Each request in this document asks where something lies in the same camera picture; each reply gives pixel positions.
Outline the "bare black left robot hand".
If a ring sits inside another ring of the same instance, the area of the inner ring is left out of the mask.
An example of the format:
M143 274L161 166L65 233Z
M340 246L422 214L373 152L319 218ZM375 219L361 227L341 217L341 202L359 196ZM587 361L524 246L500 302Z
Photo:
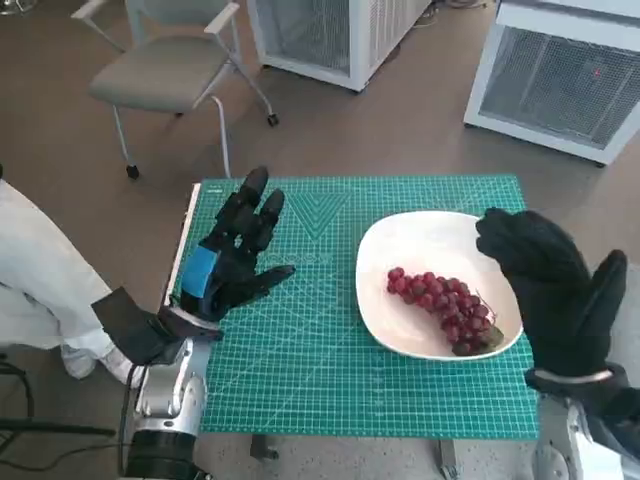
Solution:
M179 296L182 310L218 322L230 310L267 296L295 273L293 265L278 265L261 273L256 270L259 254L273 239L285 201L279 189L262 198L268 180L266 167L253 169L215 216L212 230L184 264Z

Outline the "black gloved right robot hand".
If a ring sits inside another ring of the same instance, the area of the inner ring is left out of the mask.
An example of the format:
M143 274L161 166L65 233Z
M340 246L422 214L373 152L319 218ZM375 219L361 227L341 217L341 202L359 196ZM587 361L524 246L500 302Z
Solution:
M530 210L489 208L476 230L478 250L499 264L516 295L535 368L561 377L605 371L626 254L612 250L591 272L572 238Z

